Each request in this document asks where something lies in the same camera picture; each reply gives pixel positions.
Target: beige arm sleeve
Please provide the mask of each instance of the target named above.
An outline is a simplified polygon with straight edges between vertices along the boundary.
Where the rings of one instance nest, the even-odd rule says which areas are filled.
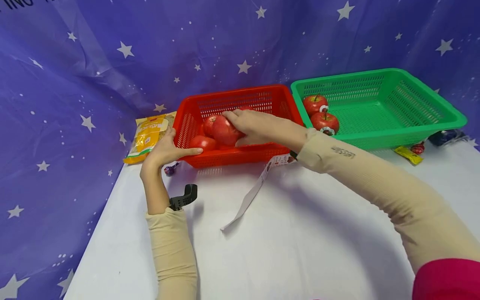
[[[433,188],[352,145],[309,130],[297,159],[326,173],[388,214],[416,273],[442,258],[480,261],[480,245]]]
[[[197,264],[183,210],[146,215],[158,278],[158,300],[195,300]]]

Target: red plastic basket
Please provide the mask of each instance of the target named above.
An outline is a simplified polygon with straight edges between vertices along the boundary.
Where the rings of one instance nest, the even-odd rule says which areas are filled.
[[[201,133],[203,121],[212,114],[249,105],[257,111],[273,114],[303,124],[292,95],[284,85],[265,85],[241,90],[204,94],[185,98],[177,111],[173,128],[177,130],[174,143],[179,148],[189,148],[190,140]],[[221,147],[182,160],[194,168],[209,168],[253,162],[267,162],[275,155],[290,150],[278,144],[244,147]]]

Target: white label strip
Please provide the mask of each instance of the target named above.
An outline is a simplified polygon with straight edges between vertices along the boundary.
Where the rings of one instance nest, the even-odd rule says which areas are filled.
[[[252,187],[252,189],[243,197],[243,201],[240,205],[240,209],[237,212],[237,215],[233,220],[230,221],[230,223],[226,224],[223,226],[220,230],[225,230],[228,226],[230,226],[233,222],[236,220],[240,219],[241,216],[247,211],[247,208],[250,206],[252,201],[254,200],[255,196],[257,195],[258,191],[262,187],[263,183],[265,182],[265,178],[267,177],[268,172],[270,172],[271,167],[276,167],[276,166],[282,166],[282,165],[287,165],[289,163],[294,162],[295,159],[290,156],[290,154],[285,154],[285,155],[277,155],[272,157],[268,161],[268,163],[265,166],[265,169],[262,171],[260,177],[257,179],[257,182],[255,185]]]

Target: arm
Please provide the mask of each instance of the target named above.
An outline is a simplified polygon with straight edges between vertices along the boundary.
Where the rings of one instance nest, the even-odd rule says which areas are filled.
[[[289,120],[256,111],[225,112],[247,134],[239,144],[275,142],[305,167],[326,173],[388,214],[416,273],[442,258],[480,261],[480,245],[429,185],[389,162]]]
[[[201,149],[177,149],[173,145],[175,130],[169,130],[144,161],[140,178],[144,184],[148,214],[146,220],[158,279],[158,300],[195,300],[197,265],[188,235],[183,210],[173,211],[162,180],[161,169]]]

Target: pink sleeve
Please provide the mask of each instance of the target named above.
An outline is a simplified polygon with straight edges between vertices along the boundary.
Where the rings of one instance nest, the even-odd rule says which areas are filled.
[[[413,300],[480,300],[480,263],[447,258],[426,263],[415,277]]]

